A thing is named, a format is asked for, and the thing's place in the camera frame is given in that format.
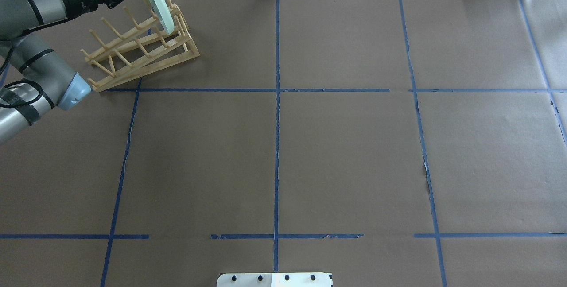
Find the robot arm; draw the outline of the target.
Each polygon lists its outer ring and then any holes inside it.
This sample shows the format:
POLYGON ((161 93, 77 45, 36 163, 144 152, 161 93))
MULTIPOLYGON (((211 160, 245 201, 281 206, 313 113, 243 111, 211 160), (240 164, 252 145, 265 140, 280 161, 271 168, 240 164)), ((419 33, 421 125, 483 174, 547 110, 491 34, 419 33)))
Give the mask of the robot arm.
POLYGON ((22 79, 1 85, 0 139, 7 142, 53 108, 75 107, 91 85, 37 32, 65 24, 124 0, 1 0, 1 71, 14 67, 22 79))

